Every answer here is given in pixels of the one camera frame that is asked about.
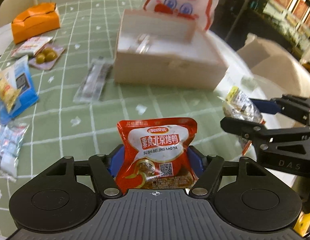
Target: red oval logo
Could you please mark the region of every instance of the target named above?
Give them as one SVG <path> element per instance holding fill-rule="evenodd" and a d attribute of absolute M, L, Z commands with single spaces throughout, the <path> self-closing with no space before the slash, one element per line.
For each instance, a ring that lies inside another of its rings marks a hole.
<path fill-rule="evenodd" d="M 168 128 L 167 127 L 151 127 L 147 130 L 149 133 L 155 133 L 155 134 L 162 134 L 167 133 Z"/>

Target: orange package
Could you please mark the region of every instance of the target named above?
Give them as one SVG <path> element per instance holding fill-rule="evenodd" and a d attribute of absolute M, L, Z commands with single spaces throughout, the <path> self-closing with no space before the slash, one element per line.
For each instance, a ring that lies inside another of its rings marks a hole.
<path fill-rule="evenodd" d="M 117 128 L 125 145 L 124 163 L 116 177 L 122 192 L 191 188 L 195 183 L 186 153 L 197 132 L 194 119 L 123 120 Z"/>
<path fill-rule="evenodd" d="M 60 28 L 56 3 L 41 3 L 20 13 L 12 22 L 14 43 Z"/>

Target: cartoon rabbit pillow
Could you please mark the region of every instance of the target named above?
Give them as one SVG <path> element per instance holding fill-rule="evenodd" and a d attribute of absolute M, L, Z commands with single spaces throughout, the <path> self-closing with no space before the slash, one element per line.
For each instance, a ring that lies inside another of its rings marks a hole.
<path fill-rule="evenodd" d="M 146 0 L 143 8 L 196 20 L 200 28 L 208 30 L 217 4 L 218 0 Z"/>

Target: circular black cover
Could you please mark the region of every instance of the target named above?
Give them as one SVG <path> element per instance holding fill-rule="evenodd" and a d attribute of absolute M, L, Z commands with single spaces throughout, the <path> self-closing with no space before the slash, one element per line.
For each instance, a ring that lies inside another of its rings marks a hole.
<path fill-rule="evenodd" d="M 95 193 L 89 187 L 64 176 L 37 176 L 9 202 L 17 225 L 40 232 L 73 228 L 87 220 L 96 206 Z"/>
<path fill-rule="evenodd" d="M 274 176 L 238 177 L 216 193 L 214 203 L 229 223 L 258 232 L 288 227 L 301 211 L 298 194 Z"/>

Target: light blue plastic package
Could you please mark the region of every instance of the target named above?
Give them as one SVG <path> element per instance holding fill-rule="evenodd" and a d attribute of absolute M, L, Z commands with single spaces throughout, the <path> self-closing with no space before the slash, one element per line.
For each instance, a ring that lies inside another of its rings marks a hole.
<path fill-rule="evenodd" d="M 6 79 L 11 86 L 19 89 L 21 92 L 16 99 L 13 109 L 8 113 L 3 101 L 0 100 L 0 124 L 6 125 L 12 119 L 20 115 L 27 108 L 35 104 L 39 97 L 37 96 L 31 73 L 28 67 L 28 56 L 17 60 L 14 65 L 4 69 Z"/>

